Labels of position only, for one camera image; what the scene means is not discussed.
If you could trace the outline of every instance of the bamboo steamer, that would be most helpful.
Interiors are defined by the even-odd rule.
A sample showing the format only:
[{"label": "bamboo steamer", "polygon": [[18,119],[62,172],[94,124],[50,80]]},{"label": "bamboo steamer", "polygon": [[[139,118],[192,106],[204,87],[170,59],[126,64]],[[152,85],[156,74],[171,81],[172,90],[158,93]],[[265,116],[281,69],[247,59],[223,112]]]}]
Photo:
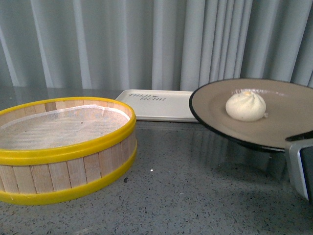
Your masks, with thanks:
[{"label": "bamboo steamer", "polygon": [[90,141],[62,147],[0,149],[0,200],[44,205],[76,199],[100,190],[133,164],[137,143],[133,109],[116,100],[69,97],[42,100],[0,111],[0,126],[30,115],[83,105],[118,109],[129,117],[119,129]]}]

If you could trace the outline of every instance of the white mesh liner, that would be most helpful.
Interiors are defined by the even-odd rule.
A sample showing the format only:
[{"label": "white mesh liner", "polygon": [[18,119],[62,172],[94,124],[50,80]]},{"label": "white mesh liner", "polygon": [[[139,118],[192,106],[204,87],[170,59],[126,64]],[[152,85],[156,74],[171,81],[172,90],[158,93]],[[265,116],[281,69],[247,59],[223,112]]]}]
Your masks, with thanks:
[{"label": "white mesh liner", "polygon": [[84,105],[35,114],[0,127],[2,149],[45,149],[107,135],[130,118],[115,108]]}]

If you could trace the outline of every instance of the steamed bun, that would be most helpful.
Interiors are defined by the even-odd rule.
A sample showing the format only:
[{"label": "steamed bun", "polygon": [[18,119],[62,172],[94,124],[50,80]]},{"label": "steamed bun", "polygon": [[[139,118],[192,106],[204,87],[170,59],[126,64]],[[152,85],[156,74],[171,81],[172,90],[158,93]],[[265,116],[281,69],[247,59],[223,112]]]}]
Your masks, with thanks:
[{"label": "steamed bun", "polygon": [[226,112],[240,121],[256,121],[264,117],[266,104],[263,98],[250,91],[234,94],[226,103]]}]

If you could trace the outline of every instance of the yellow plastic band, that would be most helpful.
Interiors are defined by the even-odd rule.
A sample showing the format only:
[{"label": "yellow plastic band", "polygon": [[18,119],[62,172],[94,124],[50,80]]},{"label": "yellow plastic band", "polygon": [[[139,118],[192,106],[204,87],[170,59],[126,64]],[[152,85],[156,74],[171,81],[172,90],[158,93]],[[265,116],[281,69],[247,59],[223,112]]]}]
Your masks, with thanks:
[{"label": "yellow plastic band", "polygon": [[98,97],[67,97],[41,100],[32,103],[18,105],[12,108],[8,108],[0,111],[0,116],[17,109],[30,107],[38,104],[46,104],[56,101],[66,100],[95,100],[95,101],[106,101],[122,105],[129,109],[132,113],[130,120],[118,130],[109,133],[105,136],[86,141],[83,143],[72,144],[63,147],[49,148],[49,149],[38,149],[38,150],[11,150],[11,149],[0,149],[0,165],[40,165],[48,163],[56,163],[68,161],[83,156],[88,156],[93,153],[100,152],[104,149],[110,148],[113,145],[121,142],[127,138],[135,129],[136,116],[134,110],[127,104],[119,102],[113,99],[98,98]]},{"label": "yellow plastic band", "polygon": [[110,174],[86,185],[71,189],[40,194],[17,194],[0,191],[0,200],[17,205],[46,205],[73,200],[96,192],[120,178],[132,166],[137,152],[137,144],[131,157]]}]

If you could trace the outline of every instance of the gray speckled countertop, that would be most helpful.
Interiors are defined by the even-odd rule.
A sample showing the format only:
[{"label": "gray speckled countertop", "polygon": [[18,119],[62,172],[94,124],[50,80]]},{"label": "gray speckled countertop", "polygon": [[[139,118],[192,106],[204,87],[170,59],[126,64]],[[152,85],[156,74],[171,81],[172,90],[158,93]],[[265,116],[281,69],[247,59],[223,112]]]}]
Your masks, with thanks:
[{"label": "gray speckled countertop", "polygon": [[[0,110],[118,95],[0,87]],[[133,166],[98,192],[46,206],[0,202],[0,235],[313,234],[313,206],[290,187],[282,154],[246,149],[198,123],[137,122],[136,136]]]}]

